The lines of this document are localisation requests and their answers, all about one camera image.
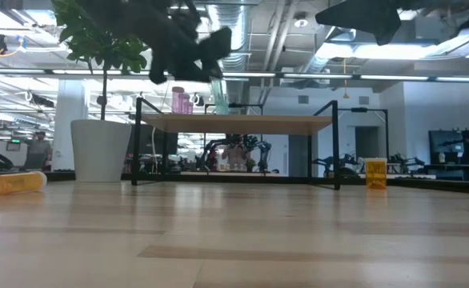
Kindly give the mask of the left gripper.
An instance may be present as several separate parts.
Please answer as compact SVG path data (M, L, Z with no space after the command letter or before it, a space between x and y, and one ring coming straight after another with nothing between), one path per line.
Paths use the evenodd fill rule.
M172 22L167 39L159 40L159 46L152 48L149 79L155 84L162 84L167 81L165 72L177 81L222 79L223 72L218 61L230 55L231 28L222 26L197 42L183 26L188 25L189 21L173 19Z

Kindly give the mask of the black wall display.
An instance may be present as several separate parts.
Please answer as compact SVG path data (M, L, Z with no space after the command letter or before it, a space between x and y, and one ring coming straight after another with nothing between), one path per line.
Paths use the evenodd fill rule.
M430 130L430 162L435 165L469 165L469 129Z

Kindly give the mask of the black metal table frame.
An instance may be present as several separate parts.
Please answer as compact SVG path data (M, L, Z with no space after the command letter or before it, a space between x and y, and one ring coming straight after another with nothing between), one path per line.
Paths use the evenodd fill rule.
M76 180L73 172L45 172L48 182L63 182ZM185 174L166 174L166 175L145 175L137 177L138 185L145 185L150 182L229 182L229 183L250 183L250 184L304 184L312 186L325 186L334 189L335 180L333 178L290 178L290 177L271 177L267 176L227 176L223 175L185 175ZM338 181L341 186L366 186L366 180L363 178L340 178ZM440 190L450 192L460 192L469 194L469 182L431 180L417 178L392 178L387 180L387 187L399 186L406 188L416 188L425 190Z

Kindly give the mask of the wooden shelf black frame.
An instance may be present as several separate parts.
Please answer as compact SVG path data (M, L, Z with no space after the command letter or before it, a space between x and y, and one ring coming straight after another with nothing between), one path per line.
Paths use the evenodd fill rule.
M307 136L307 175L313 178L312 138L332 126L332 154L334 158L335 190L339 190L339 108L338 102L328 102L311 116L283 115L217 115L217 114L164 114L143 98L136 100L133 160L130 181L138 186L140 169L140 138L142 124L146 123L163 132L166 142L169 133L224 133L224 134L288 134Z

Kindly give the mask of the green plant in white pot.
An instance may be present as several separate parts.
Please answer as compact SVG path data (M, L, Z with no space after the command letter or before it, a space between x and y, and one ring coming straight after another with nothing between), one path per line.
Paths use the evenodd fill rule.
M147 65L145 44L122 30L127 16L124 0L51 0L59 41L70 49L67 58L101 68L102 97L99 120L74 120L70 124L74 172L79 182L118 182L130 141L131 125L106 120L108 71L139 72Z

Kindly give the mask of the small orange medicine bottle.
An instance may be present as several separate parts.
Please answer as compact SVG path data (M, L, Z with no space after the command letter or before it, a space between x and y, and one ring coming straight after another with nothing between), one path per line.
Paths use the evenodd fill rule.
M37 191L47 185L47 176L40 171L0 174L0 196Z

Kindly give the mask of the large orange medicine bottle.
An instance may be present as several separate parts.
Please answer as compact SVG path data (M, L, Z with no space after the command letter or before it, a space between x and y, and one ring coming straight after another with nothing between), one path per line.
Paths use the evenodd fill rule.
M385 158L365 159L366 186L371 190L387 188L387 160Z

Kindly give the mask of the green medicine bottle white cap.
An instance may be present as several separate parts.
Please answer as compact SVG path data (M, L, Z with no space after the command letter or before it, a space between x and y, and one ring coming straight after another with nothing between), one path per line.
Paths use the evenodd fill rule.
M214 98L215 113L228 114L229 102L226 91L226 82L224 80L215 79L210 84L212 96Z

